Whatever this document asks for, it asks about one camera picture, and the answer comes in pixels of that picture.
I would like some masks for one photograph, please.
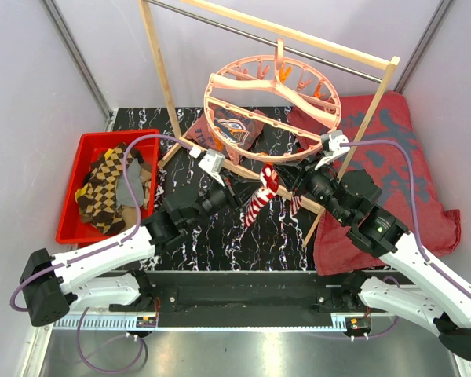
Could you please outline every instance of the black marble table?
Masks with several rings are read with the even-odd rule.
[[[288,107],[258,108],[267,116],[287,123]],[[185,132],[203,113],[201,108],[178,108],[180,126]],[[121,108],[115,118],[113,130],[146,130],[155,128],[162,134],[173,135],[165,108]],[[160,142],[164,155],[171,141]],[[293,134],[284,130],[264,127],[255,141],[252,152],[282,155],[298,147]],[[241,163],[257,173],[261,163],[244,159]],[[181,149],[159,171],[159,184],[155,205],[159,206],[168,193],[186,186],[196,192],[210,183],[195,160]],[[220,212],[203,225],[193,229],[184,245],[168,254],[141,262],[145,270],[314,270],[312,244],[305,247],[307,235],[316,215],[300,209],[296,218],[290,216],[290,202],[280,196],[264,207],[255,223],[245,229],[244,214],[233,210]]]

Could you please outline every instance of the red towel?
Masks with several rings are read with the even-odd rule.
[[[372,98],[359,96],[341,99],[342,121],[339,129],[350,141],[354,140]],[[326,128],[299,108],[290,112],[288,121],[293,126],[317,134],[327,132]],[[398,142],[411,157],[422,242],[435,256],[450,254],[461,239],[460,212],[445,211],[437,199],[431,173],[422,147],[413,133],[410,111],[402,95],[390,91],[382,97],[362,140],[376,139]],[[310,140],[301,137],[299,142],[302,148],[307,148]],[[341,160],[334,163],[335,169],[340,169],[340,166]],[[366,169],[374,183],[382,188],[378,203],[414,231],[407,165],[399,151],[390,145],[358,147],[349,169]],[[329,214],[321,218],[314,241],[314,261],[320,275],[384,265],[378,258],[372,258],[354,247],[345,236],[348,230],[342,228]]]

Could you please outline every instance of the orange clothespin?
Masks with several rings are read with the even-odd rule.
[[[288,69],[286,71],[284,71],[284,64],[283,64],[283,66],[279,70],[279,80],[281,82],[285,82],[287,80],[288,76],[290,75],[292,69],[293,68],[291,68],[291,66],[288,66]]]
[[[321,81],[319,81],[319,84],[317,84],[317,87],[316,87],[316,90],[314,90],[314,98],[323,98],[326,94],[321,94],[320,91],[321,91],[321,87],[323,86],[323,84],[321,83]]]
[[[263,80],[265,76],[267,75],[268,70],[270,69],[270,66],[267,64],[267,66],[262,71],[261,70],[262,63],[263,63],[262,59],[259,59],[258,70],[257,70],[257,79],[259,80]]]
[[[221,133],[220,127],[215,127],[215,128],[216,128],[216,131]],[[216,146],[217,151],[219,151],[219,152],[223,151],[224,145],[221,143],[220,140],[218,140],[216,135],[213,132],[211,132],[211,130],[210,130],[210,135],[213,138],[213,141],[214,141],[214,144]]]
[[[268,153],[259,152],[259,153],[257,153],[257,155],[259,155],[259,156],[268,156]],[[266,164],[267,164],[267,165],[270,165],[270,166],[273,166],[273,165],[274,165],[274,163],[266,163]]]

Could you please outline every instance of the wooden drying rack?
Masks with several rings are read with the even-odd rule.
[[[378,103],[380,102],[382,98],[382,95],[387,89],[387,85],[391,82],[393,73],[398,63],[400,62],[399,57],[393,57],[391,60],[384,60],[384,59],[381,59],[380,57],[375,57],[368,53],[362,53],[355,49],[350,49],[349,47],[338,45],[337,43],[329,42],[327,40],[317,38],[312,35],[308,35],[301,31],[296,31],[289,27],[284,27],[282,25],[274,24],[273,22],[262,20],[260,18],[250,16],[245,13],[241,13],[241,12],[229,9],[229,8],[225,8],[224,6],[221,6],[221,5],[216,5],[211,2],[206,2],[204,0],[180,0],[180,1],[184,2],[185,4],[193,5],[193,6],[196,6],[197,8],[207,10],[212,13],[225,16],[232,20],[237,20],[244,24],[248,24],[254,27],[259,27],[260,29],[263,29],[266,31],[271,31],[273,33],[276,33],[278,36],[292,38],[299,42],[308,44],[310,46],[315,46],[319,49],[324,49],[325,51],[328,51],[330,53],[335,53],[342,57],[347,57],[351,60],[359,61],[371,67],[375,67],[382,70],[384,72],[384,75],[382,76],[382,80],[380,80],[380,84],[378,85],[378,88],[377,88],[377,91],[375,92],[373,100],[371,101],[370,106],[367,109],[367,113],[364,116],[364,119],[360,125],[360,128],[358,129],[356,137],[354,138],[354,141],[360,141],[361,138],[363,137],[364,132],[367,129],[368,124],[370,123],[370,120],[375,112],[375,109],[377,108]],[[149,2],[150,1],[147,1],[147,0],[138,0],[138,5],[140,7],[141,16],[143,18],[145,30],[147,32],[148,43],[150,44],[150,49],[152,50],[152,56],[153,56],[155,67],[157,69],[157,73],[159,76],[160,85],[162,87],[162,93],[166,100],[166,108],[170,117],[171,126],[173,127],[174,136],[192,146],[196,145],[200,147],[193,141],[188,140],[185,137],[186,135],[182,134],[181,132],[180,123],[178,122],[176,109],[174,107],[173,96],[171,94],[170,84],[167,80],[166,66],[164,65],[164,62],[162,60],[159,39],[157,38],[157,31],[155,29],[155,24],[152,17],[152,12],[150,10],[150,5],[148,4]],[[171,10],[174,9],[174,7],[170,5],[161,5],[161,3],[157,1],[153,1],[151,3],[162,6],[167,9],[171,9]],[[169,160],[174,156],[174,154],[178,152],[180,147],[181,146],[178,143],[176,143],[164,155],[162,160],[159,162],[159,167],[161,168],[164,167],[169,162]],[[355,151],[356,151],[356,147],[352,147],[349,153],[347,154],[347,156],[345,157],[344,163],[342,164],[341,169],[338,172],[339,178],[341,178],[344,175],[347,167],[349,166],[349,163],[351,162],[352,155],[354,154]],[[224,161],[223,167],[245,178],[253,178],[253,179],[259,178],[259,174],[245,167],[241,167],[240,165],[236,165],[232,163],[229,159],[226,159]],[[278,195],[282,196],[284,199],[287,199],[287,200],[291,199],[291,194],[283,186],[279,187]],[[309,230],[307,236],[305,237],[305,242],[304,242],[304,247],[305,247],[305,245],[309,243],[310,239],[312,238],[312,235],[314,234],[314,231],[321,218],[321,215],[324,212],[324,208],[320,206],[318,203],[314,202],[313,200],[310,200],[307,198],[303,199],[301,206],[317,214],[316,220],[312,224],[311,229]]]

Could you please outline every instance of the dark patterned cloth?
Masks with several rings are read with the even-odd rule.
[[[117,210],[116,200],[117,180],[122,173],[126,148],[126,144],[119,144],[106,158],[101,156],[91,164],[86,192],[77,199],[79,214],[90,218],[91,224],[107,235],[115,235],[126,226]],[[135,155],[133,150],[127,155],[128,166]]]

